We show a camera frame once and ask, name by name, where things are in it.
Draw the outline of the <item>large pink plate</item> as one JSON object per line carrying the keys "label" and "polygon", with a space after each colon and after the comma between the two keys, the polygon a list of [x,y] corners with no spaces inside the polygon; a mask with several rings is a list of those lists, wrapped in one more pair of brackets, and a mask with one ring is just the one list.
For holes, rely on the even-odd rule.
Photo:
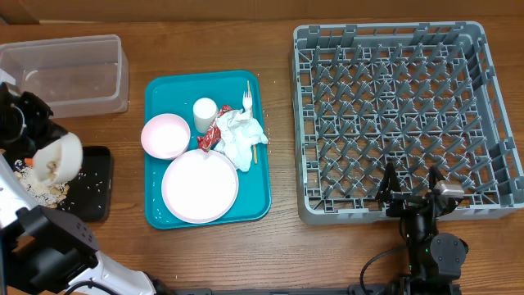
{"label": "large pink plate", "polygon": [[239,191],[237,169],[219,152],[185,152],[167,167],[161,196],[169,212],[189,224],[205,224],[225,215]]}

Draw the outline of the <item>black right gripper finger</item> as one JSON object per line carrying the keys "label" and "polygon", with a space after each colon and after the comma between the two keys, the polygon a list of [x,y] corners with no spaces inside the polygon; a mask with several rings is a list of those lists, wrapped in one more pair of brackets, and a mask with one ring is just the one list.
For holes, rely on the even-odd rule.
{"label": "black right gripper finger", "polygon": [[401,187],[395,166],[392,162],[388,162],[375,199],[379,202],[393,202],[397,199],[400,192]]}
{"label": "black right gripper finger", "polygon": [[440,182],[445,181],[445,178],[436,166],[431,166],[429,168],[428,180],[429,180],[428,189],[429,191],[433,193],[433,192],[440,191]]}

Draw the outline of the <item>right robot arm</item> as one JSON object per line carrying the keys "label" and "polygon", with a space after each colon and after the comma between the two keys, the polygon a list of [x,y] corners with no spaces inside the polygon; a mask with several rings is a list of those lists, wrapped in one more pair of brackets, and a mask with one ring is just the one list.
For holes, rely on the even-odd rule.
{"label": "right robot arm", "polygon": [[393,163],[386,165],[376,199],[386,203],[388,217],[400,219],[408,252],[408,275],[389,283],[382,294],[460,294],[454,283],[468,254],[468,244],[453,234],[441,234],[437,219],[455,210],[464,197],[463,188],[445,180],[436,167],[429,170],[429,189],[423,195],[403,193]]}

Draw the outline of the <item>white bowl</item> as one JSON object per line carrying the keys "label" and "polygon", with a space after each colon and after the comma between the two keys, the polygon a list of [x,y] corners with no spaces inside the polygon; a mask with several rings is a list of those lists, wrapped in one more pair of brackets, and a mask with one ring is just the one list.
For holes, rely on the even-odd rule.
{"label": "white bowl", "polygon": [[68,133],[39,149],[32,158],[37,180],[46,185],[71,181],[83,163],[83,147],[79,137]]}

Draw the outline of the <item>red snack wrapper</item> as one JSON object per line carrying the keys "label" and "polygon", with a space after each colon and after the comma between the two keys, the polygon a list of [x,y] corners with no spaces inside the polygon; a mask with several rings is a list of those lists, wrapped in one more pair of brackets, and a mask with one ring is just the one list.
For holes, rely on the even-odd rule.
{"label": "red snack wrapper", "polygon": [[197,146],[199,149],[201,149],[204,152],[208,152],[221,139],[221,131],[217,126],[216,121],[222,115],[231,110],[232,108],[229,105],[222,106],[216,117],[213,119],[206,133],[203,136],[199,136],[196,138]]}

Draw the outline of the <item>white plastic cup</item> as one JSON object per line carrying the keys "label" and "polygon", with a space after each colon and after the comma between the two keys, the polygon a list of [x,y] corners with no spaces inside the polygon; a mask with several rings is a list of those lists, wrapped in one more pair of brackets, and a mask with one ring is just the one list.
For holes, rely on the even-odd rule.
{"label": "white plastic cup", "polygon": [[196,130],[205,134],[218,115],[218,107],[210,98],[200,98],[193,104],[193,119]]}

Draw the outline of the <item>white napkin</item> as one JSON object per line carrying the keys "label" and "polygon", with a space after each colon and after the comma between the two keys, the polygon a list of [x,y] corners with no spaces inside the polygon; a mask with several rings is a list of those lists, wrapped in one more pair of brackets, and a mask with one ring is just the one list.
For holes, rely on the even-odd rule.
{"label": "white napkin", "polygon": [[269,142],[259,121],[250,112],[232,110],[216,120],[220,140],[214,150],[224,154],[242,172],[251,168],[253,153],[251,147]]}

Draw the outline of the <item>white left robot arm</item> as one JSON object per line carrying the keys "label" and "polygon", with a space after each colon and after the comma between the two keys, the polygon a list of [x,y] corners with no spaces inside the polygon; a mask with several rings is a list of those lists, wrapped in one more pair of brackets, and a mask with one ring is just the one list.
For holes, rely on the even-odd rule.
{"label": "white left robot arm", "polygon": [[33,93],[1,84],[1,289],[162,294],[150,275],[102,253],[79,217],[40,205],[16,177],[16,162],[25,159],[44,185],[69,182],[80,172],[82,143],[52,115]]}

